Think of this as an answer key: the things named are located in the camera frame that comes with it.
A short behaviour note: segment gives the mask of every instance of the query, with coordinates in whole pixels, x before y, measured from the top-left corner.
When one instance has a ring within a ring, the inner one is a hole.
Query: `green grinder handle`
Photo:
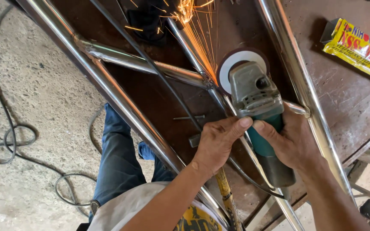
[[[262,120],[272,125],[278,133],[280,133],[284,127],[281,114]],[[259,135],[253,127],[248,129],[248,135],[251,139],[257,159],[269,183],[277,188],[289,187],[295,184],[296,178],[293,169],[284,165],[278,159],[273,147],[266,139]]]
[[[278,133],[280,133],[284,128],[281,114],[271,116],[264,119],[263,121],[272,125]],[[266,141],[266,139],[259,135],[259,133],[253,127],[250,127],[248,129],[248,135],[251,139],[252,145],[254,146],[254,151],[256,154],[264,157],[275,156],[275,151],[273,150],[273,147]]]

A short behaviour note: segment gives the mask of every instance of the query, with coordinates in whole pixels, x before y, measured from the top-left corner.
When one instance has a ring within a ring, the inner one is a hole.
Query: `blue jeans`
[[[102,157],[93,198],[101,206],[122,193],[146,183],[141,166],[136,160],[131,128],[108,103],[105,104],[105,111]],[[152,182],[174,179],[172,172],[144,142],[139,143],[138,151],[143,159],[155,160]]]

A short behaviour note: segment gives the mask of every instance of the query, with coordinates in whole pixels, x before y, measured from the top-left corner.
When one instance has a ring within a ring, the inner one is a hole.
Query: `yellow printed graphic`
[[[174,231],[222,231],[222,226],[208,213],[196,206],[189,206]]]
[[[324,51],[370,75],[370,36],[345,19],[338,20]]]

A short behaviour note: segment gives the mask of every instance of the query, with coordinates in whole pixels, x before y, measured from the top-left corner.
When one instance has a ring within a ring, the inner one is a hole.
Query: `grinder body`
[[[266,71],[255,61],[236,66],[229,72],[232,104],[239,118],[263,120],[279,133],[283,129],[284,106],[280,92]],[[248,129],[257,159],[274,187],[289,187],[296,182],[294,171],[275,155],[272,146],[253,128]]]

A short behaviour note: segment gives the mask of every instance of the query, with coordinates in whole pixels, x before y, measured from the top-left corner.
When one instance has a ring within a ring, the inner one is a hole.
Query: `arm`
[[[192,162],[121,231],[172,231],[203,184],[225,164],[232,144],[251,125],[251,118],[236,117],[205,124]]]
[[[254,121],[253,127],[274,148],[278,158],[295,169],[305,183],[318,231],[370,231],[352,200],[342,191],[328,162],[313,139],[306,119],[285,105],[284,129],[278,134],[268,123]]]

